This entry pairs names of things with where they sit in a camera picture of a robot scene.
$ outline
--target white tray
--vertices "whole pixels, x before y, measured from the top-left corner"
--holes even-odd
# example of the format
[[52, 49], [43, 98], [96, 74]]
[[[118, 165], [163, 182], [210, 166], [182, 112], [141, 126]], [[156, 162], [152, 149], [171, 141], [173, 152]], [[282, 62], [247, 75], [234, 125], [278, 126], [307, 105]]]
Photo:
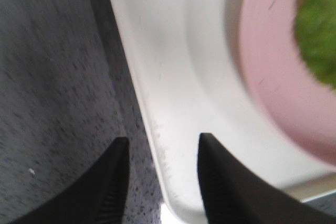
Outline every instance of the white tray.
[[111, 0], [164, 200], [188, 223], [207, 223], [200, 132], [278, 188], [330, 173], [259, 114], [244, 89], [234, 62], [241, 1]]

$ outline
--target speckled floor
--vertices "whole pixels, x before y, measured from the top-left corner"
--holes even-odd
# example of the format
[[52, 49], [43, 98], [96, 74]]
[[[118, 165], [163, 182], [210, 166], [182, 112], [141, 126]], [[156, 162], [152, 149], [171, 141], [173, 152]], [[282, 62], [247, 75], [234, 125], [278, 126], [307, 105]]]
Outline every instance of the speckled floor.
[[124, 223], [160, 223], [109, 0], [0, 0], [0, 85], [0, 224], [64, 190], [117, 136], [131, 141]]

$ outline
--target gray floor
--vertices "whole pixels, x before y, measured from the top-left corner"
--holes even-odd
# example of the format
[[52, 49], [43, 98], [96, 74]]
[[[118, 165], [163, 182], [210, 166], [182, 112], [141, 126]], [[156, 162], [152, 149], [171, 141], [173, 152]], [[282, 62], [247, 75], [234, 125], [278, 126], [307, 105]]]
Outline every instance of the gray floor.
[[131, 140], [124, 223], [160, 223], [161, 192], [110, 8], [0, 0], [1, 224], [64, 190], [117, 136]]

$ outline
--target pink bowl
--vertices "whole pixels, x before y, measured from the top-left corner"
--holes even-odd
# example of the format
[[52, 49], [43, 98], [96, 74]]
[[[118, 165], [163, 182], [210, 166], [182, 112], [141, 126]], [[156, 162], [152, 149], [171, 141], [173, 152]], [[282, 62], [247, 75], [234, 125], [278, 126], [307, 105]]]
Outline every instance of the pink bowl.
[[310, 74], [293, 37], [301, 0], [244, 0], [241, 68], [262, 111], [293, 142], [336, 165], [336, 92]]

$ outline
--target green vegetable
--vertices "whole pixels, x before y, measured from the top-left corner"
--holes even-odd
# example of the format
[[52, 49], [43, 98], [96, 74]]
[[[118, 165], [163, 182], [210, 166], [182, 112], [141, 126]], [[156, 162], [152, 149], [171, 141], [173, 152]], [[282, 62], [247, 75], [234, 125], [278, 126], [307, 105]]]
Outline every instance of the green vegetable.
[[336, 89], [336, 0], [304, 0], [295, 20], [295, 37], [314, 76]]

